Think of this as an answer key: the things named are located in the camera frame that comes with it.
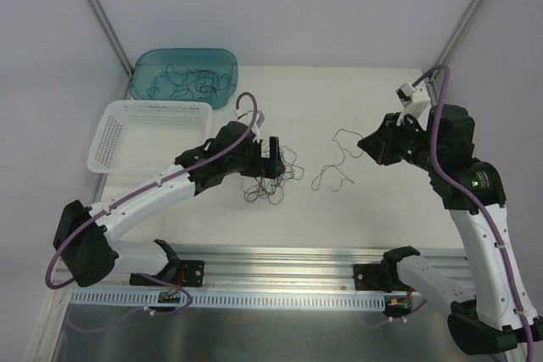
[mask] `white laundry basket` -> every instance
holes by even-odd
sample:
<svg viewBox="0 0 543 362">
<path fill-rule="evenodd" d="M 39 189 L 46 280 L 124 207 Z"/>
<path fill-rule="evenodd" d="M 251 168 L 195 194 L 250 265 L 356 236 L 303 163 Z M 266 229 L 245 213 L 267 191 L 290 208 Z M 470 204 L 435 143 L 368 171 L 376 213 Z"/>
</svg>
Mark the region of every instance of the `white laundry basket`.
<svg viewBox="0 0 543 362">
<path fill-rule="evenodd" d="M 87 167 L 96 173 L 152 173 L 210 137 L 211 106 L 199 102 L 115 101 L 105 109 Z"/>
</svg>

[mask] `tangled wire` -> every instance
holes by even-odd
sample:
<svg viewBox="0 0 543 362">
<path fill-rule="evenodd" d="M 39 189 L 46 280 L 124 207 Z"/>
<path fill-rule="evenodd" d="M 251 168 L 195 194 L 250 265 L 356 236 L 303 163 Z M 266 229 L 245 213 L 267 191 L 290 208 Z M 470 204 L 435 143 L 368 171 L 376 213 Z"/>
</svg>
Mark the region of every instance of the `tangled wire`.
<svg viewBox="0 0 543 362">
<path fill-rule="evenodd" d="M 292 154 L 294 158 L 292 161 L 285 159 L 285 151 Z M 273 180 L 268 180 L 261 177 L 256 177 L 254 184 L 251 187 L 244 187 L 244 178 L 242 177 L 241 181 L 241 190 L 244 192 L 244 199 L 248 203 L 254 203 L 259 198 L 267 199 L 271 205 L 278 205 L 285 197 L 284 186 L 288 180 L 299 181 L 302 179 L 305 173 L 305 169 L 296 164 L 298 160 L 298 154 L 291 148 L 287 146 L 281 146 L 279 148 L 279 153 L 281 154 L 281 160 L 285 164 L 285 171 L 278 178 Z M 267 146 L 265 155 L 269 157 L 270 147 Z"/>
<path fill-rule="evenodd" d="M 353 159 L 358 159 L 360 156 L 362 156 L 362 154 L 364 154 L 364 152 L 362 152 L 362 153 L 355 156 L 350 150 L 342 147 L 341 143 L 339 143 L 338 139 L 336 138 L 336 137 L 338 137 L 338 134 L 340 132 L 342 132 L 342 131 L 345 131 L 345 132 L 353 134 L 353 135 L 357 135 L 362 139 L 364 138 L 363 135 L 361 135 L 359 133 L 356 133 L 355 131 L 347 131 L 346 129 L 339 129 L 338 131 L 336 131 L 336 134 L 333 135 L 333 137 L 332 137 L 332 142 L 337 143 L 337 145 L 339 147 L 339 150 L 341 151 L 341 154 L 342 154 L 342 159 L 337 164 L 327 164 L 324 167 L 322 167 L 322 170 L 319 173 L 319 175 L 317 177 L 315 177 L 315 180 L 313 180 L 313 182 L 311 183 L 311 190 L 317 191 L 321 187 L 322 177 L 324 176 L 324 173 L 326 173 L 329 169 L 334 169 L 343 176 L 343 178 L 339 182 L 339 187 L 337 189 L 335 189 L 335 190 L 332 190 L 332 192 L 338 192 L 341 189 L 341 187 L 343 186 L 344 181 L 348 181 L 351 184 L 355 184 L 355 182 L 352 181 L 342 170 L 340 170 L 339 167 L 345 162 L 345 158 L 346 158 L 345 152 L 347 152 L 349 154 L 349 156 L 351 156 Z"/>
<path fill-rule="evenodd" d="M 147 90 L 147 95 L 153 98 L 155 93 L 161 92 L 161 97 L 171 100 L 187 100 L 195 98 L 216 99 L 221 92 L 230 88 L 230 75 L 219 75 L 214 70 L 186 70 L 176 71 L 172 64 L 165 67 L 164 73 L 158 74 L 153 85 Z"/>
</svg>

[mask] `thin cable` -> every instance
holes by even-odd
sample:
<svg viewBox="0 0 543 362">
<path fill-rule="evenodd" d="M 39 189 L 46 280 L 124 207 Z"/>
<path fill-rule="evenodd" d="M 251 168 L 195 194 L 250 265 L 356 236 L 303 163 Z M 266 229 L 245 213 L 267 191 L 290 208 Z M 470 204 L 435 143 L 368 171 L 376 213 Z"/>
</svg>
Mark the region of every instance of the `thin cable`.
<svg viewBox="0 0 543 362">
<path fill-rule="evenodd" d="M 123 198 L 119 199 L 118 201 L 115 201 L 114 203 L 112 203 L 110 206 L 109 206 L 109 211 L 113 210 L 113 209 L 116 209 L 118 208 L 119 206 L 121 206 L 123 203 L 127 202 L 127 201 L 130 201 L 131 199 L 133 199 L 134 197 L 137 197 L 138 195 L 140 194 L 143 194 L 144 192 L 148 191 L 148 190 L 151 190 L 153 188 L 156 188 L 156 187 L 159 187 L 161 186 L 163 183 L 165 182 L 168 182 L 169 180 L 173 180 L 174 178 L 180 176 L 180 175 L 183 175 L 183 174 L 186 174 L 190 171 L 193 171 L 193 170 L 196 170 L 196 169 L 199 169 L 200 167 L 203 167 L 209 163 L 212 163 L 213 161 L 215 160 L 218 160 L 220 159 L 221 157 L 223 157 L 225 154 L 228 154 L 230 153 L 234 148 L 236 148 L 244 139 L 245 137 L 247 137 L 249 135 L 249 133 L 252 131 L 252 128 L 253 126 L 255 125 L 255 122 L 256 122 L 256 118 L 257 118 L 257 112 L 258 112 L 258 105 L 256 103 L 256 98 L 255 96 L 250 93 L 250 92 L 242 92 L 239 96 L 238 96 L 238 99 L 236 100 L 236 109 L 239 109 L 239 101 L 243 98 L 243 97 L 249 97 L 251 99 L 251 101 L 253 102 L 253 117 L 251 118 L 251 121 L 247 127 L 247 129 L 245 129 L 244 133 L 239 137 L 238 140 L 236 140 L 234 143 L 232 143 L 230 146 L 228 146 L 227 148 L 225 148 L 224 150 L 222 150 L 221 152 L 209 157 L 208 159 L 205 159 L 205 160 L 202 160 L 200 162 L 198 162 L 197 164 L 194 164 L 194 165 L 191 165 L 189 167 L 187 167 L 186 169 L 181 169 L 175 173 L 172 173 L 166 177 L 164 177 L 163 179 L 159 180 L 159 181 L 155 181 L 151 184 L 148 184 L 147 186 L 143 186 L 139 189 L 137 189 L 136 191 L 134 192 L 131 192 L 130 194 L 126 194 Z M 74 281 L 74 278 L 72 277 L 71 279 L 67 280 L 67 281 L 63 281 L 62 283 L 59 283 L 59 284 L 54 284 L 52 282 L 52 275 L 53 275 L 53 270 L 54 270 L 54 267 L 55 265 L 57 264 L 57 261 L 60 259 L 60 255 L 62 254 L 62 252 L 68 247 L 68 245 L 70 245 L 70 243 L 82 232 L 84 231 L 86 228 L 88 228 L 92 223 L 94 223 L 96 220 L 100 219 L 101 217 L 105 216 L 108 212 L 106 212 L 105 209 L 103 209 L 102 211 L 98 212 L 97 214 L 95 214 L 93 217 L 91 217 L 89 220 L 86 220 L 85 222 L 83 222 L 80 226 L 78 226 L 73 232 L 71 232 L 68 237 L 66 237 L 66 239 L 62 242 L 62 244 L 59 246 L 59 249 L 55 252 L 55 254 L 53 255 L 53 257 L 51 258 L 51 261 L 49 262 L 49 265 L 48 265 L 48 268 L 45 272 L 45 284 L 47 285 L 47 287 L 49 287 L 50 289 L 52 290 L 57 290 L 59 288 L 62 288 L 62 287 L 66 287 L 68 286 L 71 282 Z"/>
<path fill-rule="evenodd" d="M 347 131 L 346 129 L 339 129 L 338 131 L 336 131 L 336 134 L 333 135 L 333 137 L 332 137 L 332 142 L 335 142 L 338 145 L 339 150 L 341 151 L 341 154 L 342 154 L 342 159 L 337 164 L 327 164 L 327 165 L 322 167 L 321 172 L 319 173 L 319 175 L 317 177 L 315 177 L 315 180 L 313 180 L 311 182 L 311 190 L 313 190 L 313 191 L 317 191 L 319 188 L 321 188 L 322 178 L 324 177 L 324 174 L 329 169 L 334 169 L 334 170 L 338 171 L 343 176 L 343 179 L 339 182 L 339 187 L 337 189 L 335 189 L 335 190 L 332 190 L 332 192 L 338 192 L 341 189 L 341 187 L 343 186 L 344 181 L 348 181 L 351 184 L 355 184 L 354 181 L 352 181 L 342 170 L 339 169 L 339 166 L 343 165 L 343 163 L 345 162 L 345 159 L 346 159 L 345 152 L 347 152 L 349 154 L 349 156 L 351 156 L 353 159 L 358 159 L 360 156 L 362 156 L 362 154 L 364 154 L 364 152 L 362 151 L 362 153 L 360 153 L 358 155 L 354 155 L 350 150 L 348 150 L 348 149 L 344 148 L 343 146 L 341 146 L 341 143 L 339 143 L 338 139 L 336 139 L 336 137 L 338 136 L 338 134 L 341 131 L 345 131 L 347 133 L 357 135 L 362 139 L 364 138 L 363 135 L 361 135 L 360 133 L 356 133 L 355 131 Z"/>
<path fill-rule="evenodd" d="M 289 151 L 293 154 L 294 159 L 292 163 L 290 160 L 285 159 L 285 151 Z M 264 154 L 269 157 L 270 146 L 268 145 Z M 244 192 L 244 199 L 247 203 L 255 203 L 258 199 L 267 199 L 271 205 L 279 205 L 285 196 L 284 186 L 286 181 L 295 180 L 299 181 L 304 177 L 305 169 L 296 164 L 298 160 L 298 154 L 288 146 L 281 146 L 279 148 L 279 154 L 281 160 L 285 166 L 285 171 L 276 179 L 267 180 L 264 176 L 255 177 L 256 184 L 251 187 L 244 187 L 244 177 L 241 177 L 241 190 Z M 299 176 L 296 175 L 296 170 L 301 170 Z"/>
<path fill-rule="evenodd" d="M 142 277 L 145 277 L 146 279 L 154 282 L 154 283 L 157 283 L 157 284 L 160 284 L 161 286 L 165 286 L 165 287 L 171 287 L 171 288 L 175 288 L 175 289 L 179 289 L 179 292 L 182 292 L 185 297 L 187 298 L 187 303 L 180 306 L 180 307 L 176 307 L 176 309 L 172 310 L 172 311 L 157 311 L 156 309 L 153 309 L 151 310 L 150 314 L 151 315 L 158 315 L 159 317 L 166 317 L 168 315 L 177 315 L 177 314 L 180 314 L 182 313 L 185 309 L 187 309 L 192 303 L 193 303 L 193 296 L 191 296 L 191 294 L 185 290 L 183 287 L 179 287 L 179 286 L 176 286 L 175 284 L 171 284 L 167 281 L 162 281 L 162 280 L 159 280 L 155 277 L 152 277 L 150 275 L 146 275 L 144 273 L 139 273 L 140 276 Z M 68 309 L 66 311 L 66 316 L 65 316 L 65 321 L 66 321 L 66 325 L 69 326 L 72 330 L 74 331 L 78 331 L 78 332 L 81 332 L 83 334 L 96 334 L 98 332 L 104 332 L 104 331 L 107 331 L 107 330 L 110 330 L 111 328 L 113 328 L 114 326 L 116 326 L 117 324 L 119 324 L 120 322 L 126 320 L 126 318 L 128 318 L 129 316 L 133 315 L 133 314 L 136 314 L 136 312 L 138 311 L 148 311 L 148 307 L 145 306 L 145 307 L 136 307 L 134 309 L 130 309 L 128 310 L 126 313 L 124 313 L 120 318 L 118 318 L 117 320 L 113 321 L 112 323 L 106 325 L 106 326 L 102 326 L 100 328 L 91 328 L 91 329 L 88 329 L 88 328 L 80 328 L 79 326 L 76 326 L 72 321 L 71 321 L 71 318 L 70 318 L 70 309 Z"/>
<path fill-rule="evenodd" d="M 444 64 L 436 65 L 432 69 L 425 72 L 420 78 L 418 78 L 412 84 L 413 86 L 417 86 L 421 81 L 425 80 L 426 78 L 430 78 L 436 71 L 439 71 L 439 70 L 443 71 L 443 81 L 441 85 L 441 91 L 439 93 L 438 104 L 435 107 L 434 123 L 432 124 L 432 133 L 430 136 L 430 157 L 432 159 L 432 166 L 434 167 L 435 172 L 443 180 L 445 180 L 447 183 L 449 183 L 458 191 L 460 191 L 462 194 L 464 194 L 466 197 L 468 197 L 477 206 L 477 208 L 481 211 L 481 214 L 483 214 L 483 217 L 488 222 L 490 229 L 492 230 L 492 234 L 494 235 L 494 239 L 496 240 L 498 247 L 500 247 L 499 250 L 501 253 L 501 258 L 503 259 L 504 268 L 506 270 L 507 282 L 511 290 L 513 302 L 515 303 L 517 312 L 522 313 L 524 311 L 524 307 L 523 307 L 522 299 L 520 298 L 520 295 L 518 294 L 517 284 L 515 283 L 515 275 L 512 271 L 511 259 L 509 258 L 509 253 L 507 252 L 507 249 L 505 248 L 503 238 L 501 237 L 498 226 L 495 224 L 494 219 L 492 218 L 492 215 L 490 215 L 490 212 L 488 211 L 488 209 L 483 205 L 483 203 L 479 201 L 479 199 L 475 196 L 475 194 L 473 194 L 465 186 L 463 186 L 456 180 L 453 180 L 451 177 L 449 177 L 443 171 L 443 169 L 441 168 L 441 165 L 439 165 L 438 154 L 437 154 L 439 121 L 441 120 L 441 115 L 443 114 L 443 107 L 445 106 L 445 100 L 447 98 L 447 92 L 449 91 L 449 78 L 451 76 L 451 72 L 447 65 L 444 65 Z M 526 318 L 525 315 L 518 314 L 518 318 L 520 319 L 523 325 L 524 332 L 526 333 L 526 346 L 527 346 L 526 360 L 528 362 L 532 362 L 534 360 L 534 351 L 535 351 L 534 338 L 532 336 L 532 331 L 529 327 L 528 319 Z"/>
<path fill-rule="evenodd" d="M 177 75 L 181 77 L 179 81 L 176 81 L 172 76 Z M 165 78 L 170 84 L 164 83 L 163 85 L 157 84 L 157 82 Z M 187 100 L 194 99 L 194 93 L 197 93 L 197 99 L 215 99 L 220 95 L 217 92 L 224 91 L 230 88 L 230 75 L 229 74 L 217 74 L 214 70 L 187 70 L 185 72 L 178 72 L 174 68 L 173 64 L 166 65 L 164 73 L 157 75 L 154 78 L 153 85 L 147 90 L 148 97 L 153 98 L 157 92 L 165 92 L 166 86 L 171 88 L 171 95 L 168 97 L 172 100 Z"/>
<path fill-rule="evenodd" d="M 171 292 L 171 289 L 166 293 L 167 296 L 175 296 L 179 293 L 181 286 L 183 285 L 183 282 L 185 280 L 185 272 L 181 271 L 181 274 L 179 275 L 179 279 L 177 280 L 176 288 L 173 292 Z"/>
<path fill-rule="evenodd" d="M 407 295 L 403 298 L 399 298 L 400 301 L 403 301 L 403 300 L 409 300 L 409 304 L 412 304 L 412 300 L 413 300 L 413 287 L 409 287 L 409 290 L 407 291 Z"/>
<path fill-rule="evenodd" d="M 409 313 L 408 315 L 405 315 L 404 317 L 399 317 L 399 318 L 393 318 L 392 320 L 391 319 L 387 319 L 387 320 L 383 320 L 381 322 L 378 322 L 377 324 L 370 324 L 369 322 L 365 322 L 361 316 L 357 313 L 357 317 L 358 317 L 358 321 L 360 321 L 360 323 L 365 326 L 366 328 L 380 328 L 382 326 L 386 326 L 387 324 L 391 324 L 393 322 L 396 322 L 396 321 L 403 321 L 403 322 L 406 322 L 406 319 L 409 317 L 411 318 L 413 315 L 416 315 L 418 313 L 421 312 L 421 310 L 425 309 L 426 306 L 428 305 L 428 301 L 427 300 L 424 300 L 422 303 L 420 303 L 411 313 Z"/>
</svg>

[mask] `purple cable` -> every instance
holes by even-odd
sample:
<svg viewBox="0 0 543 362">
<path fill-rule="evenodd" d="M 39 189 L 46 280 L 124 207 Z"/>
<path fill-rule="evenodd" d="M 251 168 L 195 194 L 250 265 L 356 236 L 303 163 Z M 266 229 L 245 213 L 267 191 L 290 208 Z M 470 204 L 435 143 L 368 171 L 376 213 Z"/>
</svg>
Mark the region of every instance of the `purple cable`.
<svg viewBox="0 0 543 362">
<path fill-rule="evenodd" d="M 182 169 L 182 170 L 179 170 L 173 174 L 170 174 L 166 177 L 164 177 L 163 179 L 160 180 L 160 183 L 158 183 L 157 181 L 154 182 L 154 183 L 151 183 L 151 184 L 148 184 L 147 186 L 144 186 L 144 187 L 141 187 L 139 188 L 138 190 L 134 191 L 134 192 L 131 192 L 130 194 L 127 194 L 125 195 L 123 198 L 121 198 L 119 201 L 116 201 L 114 203 L 112 203 L 110 206 L 109 206 L 109 210 L 112 210 L 112 209 L 116 209 L 117 207 L 119 207 L 120 205 L 122 205 L 123 203 L 125 203 L 126 201 L 129 201 L 131 199 L 133 199 L 134 197 L 137 197 L 138 195 L 140 194 L 143 194 L 144 192 L 148 191 L 148 190 L 151 190 L 155 187 L 159 187 L 160 184 L 164 183 L 164 182 L 167 182 L 169 180 L 172 180 L 176 177 L 178 177 L 179 175 L 183 175 L 183 174 L 186 174 L 188 173 L 189 171 L 193 171 L 193 170 L 196 170 L 196 169 L 199 169 L 200 167 L 203 167 L 217 159 L 220 159 L 222 156 L 224 156 L 225 154 L 228 154 L 229 152 L 231 152 L 234 148 L 236 148 L 244 139 L 245 137 L 247 137 L 249 135 L 249 133 L 252 131 L 253 129 L 253 126 L 255 125 L 255 122 L 256 122 L 256 117 L 258 116 L 257 112 L 258 112 L 258 106 L 257 106 L 257 103 L 256 103 L 256 98 L 255 96 L 250 93 L 250 92 L 242 92 L 239 96 L 238 96 L 238 100 L 236 100 L 236 109 L 239 109 L 239 101 L 241 100 L 242 97 L 244 96 L 248 96 L 251 98 L 251 101 L 253 102 L 253 117 L 249 123 L 249 126 L 247 127 L 247 129 L 244 131 L 243 135 L 241 135 L 239 137 L 238 140 L 236 140 L 234 143 L 232 143 L 230 146 L 228 146 L 227 148 L 225 148 L 224 150 L 222 150 L 221 152 L 215 154 L 214 156 L 211 156 L 209 157 L 208 159 L 205 159 L 205 160 L 202 160 L 200 162 L 198 162 L 197 164 L 195 165 L 191 165 L 190 167 L 187 167 L 186 169 Z M 57 261 L 59 260 L 60 258 L 60 255 L 62 254 L 62 252 L 68 247 L 68 245 L 70 245 L 70 243 L 80 234 L 82 233 L 86 228 L 88 228 L 93 222 L 95 222 L 96 220 L 98 220 L 99 218 L 102 218 L 103 216 L 105 216 L 108 212 L 106 210 L 102 210 L 100 212 L 98 212 L 97 214 L 95 214 L 92 218 L 90 218 L 89 220 L 86 220 L 85 222 L 83 222 L 80 226 L 78 226 L 72 233 L 70 233 L 70 235 L 62 242 L 62 244 L 59 246 L 59 249 L 55 252 L 55 254 L 53 255 L 53 257 L 51 258 L 51 261 L 49 262 L 49 265 L 48 265 L 48 268 L 45 272 L 45 284 L 47 285 L 47 287 L 49 287 L 50 289 L 52 290 L 57 290 L 59 288 L 62 288 L 62 287 L 66 287 L 68 286 L 71 282 L 74 281 L 73 278 L 67 280 L 67 281 L 63 281 L 62 283 L 59 283 L 59 284 L 54 284 L 52 282 L 52 275 L 53 275 L 53 270 L 54 270 L 54 266 L 57 264 Z"/>
<path fill-rule="evenodd" d="M 411 313 L 406 315 L 404 318 L 411 317 L 417 313 L 419 313 L 422 309 L 424 309 L 428 305 L 428 301 L 424 300 L 422 303 L 420 303 Z M 358 321 L 365 326 L 366 328 L 380 328 L 382 326 L 386 326 L 387 324 L 391 324 L 396 321 L 403 321 L 403 318 L 394 318 L 393 320 L 383 320 L 381 322 L 378 322 L 377 324 L 370 324 L 368 322 L 365 322 L 362 318 L 358 318 Z"/>
<path fill-rule="evenodd" d="M 509 283 L 509 288 L 511 289 L 513 302 L 515 303 L 515 307 L 517 308 L 517 311 L 522 313 L 524 311 L 524 308 L 523 308 L 522 300 L 518 294 L 517 285 L 515 284 L 515 276 L 512 271 L 512 265 L 511 265 L 511 260 L 509 259 L 509 253 L 507 253 L 507 250 L 504 247 L 503 238 L 500 235 L 500 231 L 497 225 L 492 219 L 492 215 L 490 215 L 490 212 L 488 211 L 488 209 L 484 207 L 483 203 L 481 203 L 479 199 L 471 191 L 469 191 L 465 186 L 463 186 L 459 182 L 450 178 L 439 165 L 438 154 L 437 154 L 439 121 L 441 120 L 441 115 L 443 114 L 443 107 L 445 106 L 445 99 L 447 98 L 447 92 L 449 91 L 449 78 L 451 76 L 451 72 L 447 65 L 444 65 L 444 64 L 436 65 L 432 69 L 426 71 L 420 78 L 418 78 L 412 84 L 413 86 L 417 86 L 420 82 L 422 82 L 426 78 L 431 77 L 436 71 L 439 71 L 439 70 L 443 70 L 443 82 L 441 86 L 441 92 L 439 93 L 438 104 L 435 108 L 434 123 L 432 125 L 432 133 L 430 137 L 430 157 L 432 159 L 432 166 L 434 167 L 435 172 L 441 178 L 443 178 L 443 180 L 448 182 L 450 185 L 452 185 L 454 188 L 456 188 L 458 191 L 460 191 L 462 194 L 468 197 L 477 206 L 477 208 L 479 208 L 479 210 L 483 214 L 483 217 L 488 222 L 490 229 L 492 230 L 492 234 L 494 235 L 494 239 L 496 240 L 498 246 L 501 246 L 500 248 L 501 258 L 503 259 L 503 264 L 504 264 L 506 275 L 507 275 L 507 282 Z M 524 332 L 526 333 L 526 346 L 527 346 L 526 360 L 528 362 L 532 362 L 534 360 L 534 351 L 535 351 L 534 338 L 532 336 L 532 331 L 529 327 L 528 319 L 526 318 L 525 315 L 519 314 L 518 318 L 520 319 L 523 325 Z"/>
<path fill-rule="evenodd" d="M 166 316 L 169 316 L 169 315 L 177 315 L 177 314 L 180 314 L 183 311 L 185 311 L 193 303 L 193 296 L 191 296 L 190 293 L 187 290 L 185 290 L 183 287 L 178 287 L 175 284 L 171 284 L 171 283 L 168 283 L 167 281 L 162 281 L 162 280 L 156 279 L 156 278 L 154 278 L 154 277 L 152 277 L 150 275 L 146 275 L 144 273 L 140 273 L 139 275 L 145 277 L 146 279 L 148 279 L 148 280 L 150 280 L 150 281 L 152 281 L 154 283 L 160 284 L 161 286 L 166 286 L 166 287 L 171 287 L 171 288 L 178 288 L 180 292 L 182 292 L 185 296 L 187 296 L 187 303 L 184 304 L 183 306 L 176 307 L 176 309 L 174 309 L 173 311 L 157 311 L 157 310 L 154 310 L 153 315 L 158 315 L 159 317 L 166 317 Z M 83 334 L 96 334 L 98 332 L 104 332 L 104 331 L 107 331 L 107 330 L 113 328 L 114 326 L 116 326 L 117 324 L 119 324 L 120 322 L 122 322 L 123 320 L 128 318 L 130 315 L 135 314 L 138 311 L 145 311 L 145 309 L 143 309 L 141 307 L 136 307 L 136 308 L 131 309 L 128 312 L 124 313 L 120 318 L 118 318 L 117 320 L 115 320 L 112 323 L 108 324 L 107 326 L 103 326 L 101 328 L 92 328 L 92 329 L 80 328 L 79 326 L 76 326 L 70 319 L 70 309 L 68 309 L 66 311 L 65 319 L 66 319 L 66 325 L 69 326 L 74 331 L 78 331 L 78 332 L 81 332 Z"/>
</svg>

